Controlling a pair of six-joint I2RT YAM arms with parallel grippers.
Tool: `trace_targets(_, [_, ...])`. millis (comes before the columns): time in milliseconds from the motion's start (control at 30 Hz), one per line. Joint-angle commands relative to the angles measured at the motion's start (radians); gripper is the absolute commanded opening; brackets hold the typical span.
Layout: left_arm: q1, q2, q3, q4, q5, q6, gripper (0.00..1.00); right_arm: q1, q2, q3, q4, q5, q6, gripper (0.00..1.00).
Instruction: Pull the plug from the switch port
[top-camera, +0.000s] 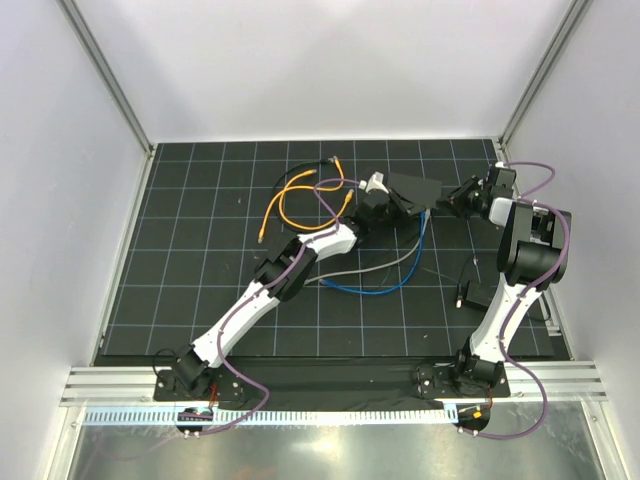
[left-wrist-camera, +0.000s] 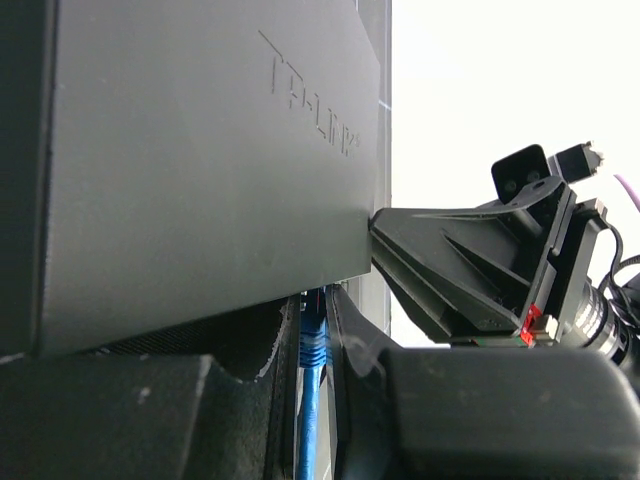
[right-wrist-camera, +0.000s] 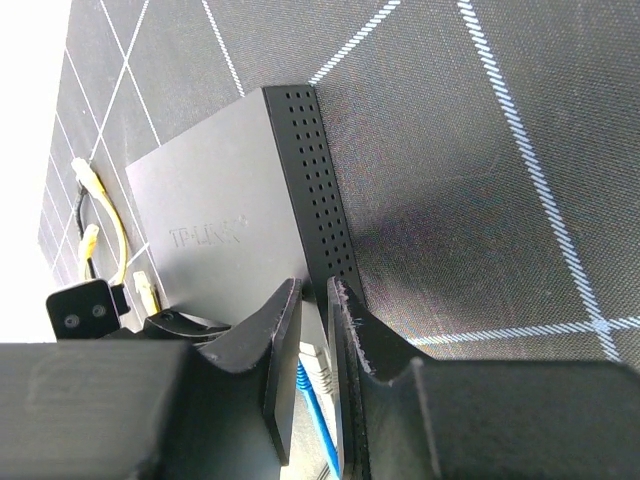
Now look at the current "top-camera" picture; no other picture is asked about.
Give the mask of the black network switch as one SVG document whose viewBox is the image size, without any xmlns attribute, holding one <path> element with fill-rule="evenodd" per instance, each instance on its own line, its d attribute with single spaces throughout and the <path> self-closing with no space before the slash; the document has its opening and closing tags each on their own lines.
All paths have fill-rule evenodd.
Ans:
<svg viewBox="0 0 640 480">
<path fill-rule="evenodd" d="M 414 202 L 418 213 L 436 207 L 442 195 L 442 182 L 438 180 L 391 172 L 386 187 L 392 187 L 406 199 Z"/>
</svg>

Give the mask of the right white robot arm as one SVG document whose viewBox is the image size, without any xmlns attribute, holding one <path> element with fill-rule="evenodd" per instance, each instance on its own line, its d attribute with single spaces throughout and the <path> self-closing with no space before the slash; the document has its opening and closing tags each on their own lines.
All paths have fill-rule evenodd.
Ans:
<svg viewBox="0 0 640 480">
<path fill-rule="evenodd" d="M 496 257 L 499 282 L 480 326 L 456 352 L 452 388 L 473 396 L 504 374 L 508 347 L 533 302 L 567 269 L 572 214 L 514 195 L 517 172 L 503 162 L 441 197 L 437 206 L 458 218 L 476 214 L 503 229 Z"/>
</svg>

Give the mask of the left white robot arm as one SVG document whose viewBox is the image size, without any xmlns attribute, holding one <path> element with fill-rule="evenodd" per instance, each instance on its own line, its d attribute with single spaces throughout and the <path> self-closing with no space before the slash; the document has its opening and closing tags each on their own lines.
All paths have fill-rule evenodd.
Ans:
<svg viewBox="0 0 640 480">
<path fill-rule="evenodd" d="M 325 259 L 352 251 L 380 226 L 426 218 L 429 202 L 415 192 L 393 186 L 373 188 L 355 212 L 309 234 L 281 238 L 267 251 L 244 293 L 204 334 L 174 355 L 171 372 L 177 389 L 190 400 L 208 395 L 214 373 L 234 345 L 265 314 L 300 293 L 311 270 Z"/>
</svg>

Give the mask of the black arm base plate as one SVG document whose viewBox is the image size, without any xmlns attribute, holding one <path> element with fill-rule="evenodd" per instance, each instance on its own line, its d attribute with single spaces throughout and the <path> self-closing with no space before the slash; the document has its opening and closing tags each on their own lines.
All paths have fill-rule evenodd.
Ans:
<svg viewBox="0 0 640 480">
<path fill-rule="evenodd" d="M 404 411 L 510 396 L 506 373 L 494 386 L 457 378 L 451 357 L 232 357 L 228 368 L 187 373 L 172 365 L 157 372 L 153 399 L 209 401 L 226 410 L 249 410 L 263 400 L 254 381 L 270 390 L 264 411 Z"/>
</svg>

